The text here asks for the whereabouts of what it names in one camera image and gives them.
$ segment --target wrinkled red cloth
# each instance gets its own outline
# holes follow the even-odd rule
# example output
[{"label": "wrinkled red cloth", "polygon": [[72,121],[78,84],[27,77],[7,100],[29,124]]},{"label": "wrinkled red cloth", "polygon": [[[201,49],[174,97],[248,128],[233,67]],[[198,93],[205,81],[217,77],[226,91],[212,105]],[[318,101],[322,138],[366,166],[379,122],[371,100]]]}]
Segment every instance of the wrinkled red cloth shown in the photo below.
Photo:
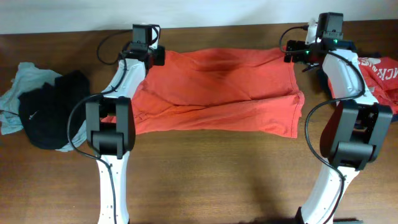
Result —
[{"label": "wrinkled red cloth", "polygon": [[388,58],[359,58],[359,69],[369,90],[381,105],[398,114],[398,62]]},{"label": "wrinkled red cloth", "polygon": [[[296,138],[304,95],[279,49],[166,51],[132,99],[136,133],[222,129]],[[115,122],[114,117],[105,122]]]}]

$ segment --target white wall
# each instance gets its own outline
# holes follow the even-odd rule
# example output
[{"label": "white wall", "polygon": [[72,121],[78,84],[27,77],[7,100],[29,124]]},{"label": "white wall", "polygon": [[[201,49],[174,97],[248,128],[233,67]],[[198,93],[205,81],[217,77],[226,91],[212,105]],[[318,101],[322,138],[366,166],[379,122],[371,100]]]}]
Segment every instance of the white wall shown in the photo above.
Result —
[{"label": "white wall", "polygon": [[307,22],[322,12],[345,21],[398,19],[398,0],[3,0],[0,34]]}]

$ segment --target brown table surface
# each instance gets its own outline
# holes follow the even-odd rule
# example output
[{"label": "brown table surface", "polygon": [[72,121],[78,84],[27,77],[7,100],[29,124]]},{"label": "brown table surface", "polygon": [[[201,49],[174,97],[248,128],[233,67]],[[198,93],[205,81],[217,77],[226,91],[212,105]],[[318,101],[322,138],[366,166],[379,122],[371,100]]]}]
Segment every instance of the brown table surface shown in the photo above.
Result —
[{"label": "brown table surface", "polygon": [[[269,49],[297,24],[164,29],[160,43],[189,52],[210,47]],[[0,94],[11,87],[19,62],[66,74],[80,69],[101,91],[116,67],[100,64],[99,41],[114,31],[0,35]],[[365,52],[398,60],[398,21],[345,22],[345,38]],[[114,59],[130,34],[103,50]],[[305,39],[295,30],[286,40]],[[127,205],[131,223],[237,223],[289,218],[308,197],[320,170],[305,143],[303,122],[326,99],[313,72],[295,65],[305,94],[298,138],[260,132],[167,131],[141,134],[128,164]],[[312,118],[315,146],[333,108]],[[398,124],[392,124],[378,160],[345,193],[336,217],[366,223],[398,222]],[[88,151],[86,144],[81,147]],[[96,162],[75,152],[40,150],[23,131],[0,136],[0,223],[96,223],[100,185]]]}]

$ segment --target light blue cloth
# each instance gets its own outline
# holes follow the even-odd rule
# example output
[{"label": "light blue cloth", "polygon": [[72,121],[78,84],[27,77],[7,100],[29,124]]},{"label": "light blue cloth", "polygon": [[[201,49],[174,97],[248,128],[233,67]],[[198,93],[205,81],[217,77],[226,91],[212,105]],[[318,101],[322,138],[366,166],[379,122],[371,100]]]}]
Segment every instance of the light blue cloth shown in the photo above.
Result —
[{"label": "light blue cloth", "polygon": [[[18,97],[21,94],[41,88],[44,83],[54,86],[55,78],[60,76],[60,74],[52,70],[38,69],[33,63],[21,62],[18,65],[18,72],[15,79],[11,80],[11,82],[13,82],[11,89],[0,97],[0,110],[4,110],[0,113],[0,122],[2,122],[1,134],[11,134],[24,128],[19,117],[12,114],[18,114]],[[80,127],[72,141],[76,147],[86,141],[86,121]],[[67,144],[57,150],[67,152],[73,149]]]}]

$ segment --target black cloth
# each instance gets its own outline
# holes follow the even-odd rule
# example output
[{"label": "black cloth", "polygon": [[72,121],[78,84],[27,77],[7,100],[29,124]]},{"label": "black cloth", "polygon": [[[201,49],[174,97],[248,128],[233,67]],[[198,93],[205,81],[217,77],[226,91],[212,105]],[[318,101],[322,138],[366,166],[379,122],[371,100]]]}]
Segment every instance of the black cloth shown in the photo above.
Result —
[{"label": "black cloth", "polygon": [[[90,94],[90,82],[80,71],[55,79],[40,89],[23,93],[20,97],[19,116],[29,141],[41,149],[60,149],[68,143],[67,123],[73,107]],[[84,120],[85,107],[73,115],[70,136],[73,138]]]}]

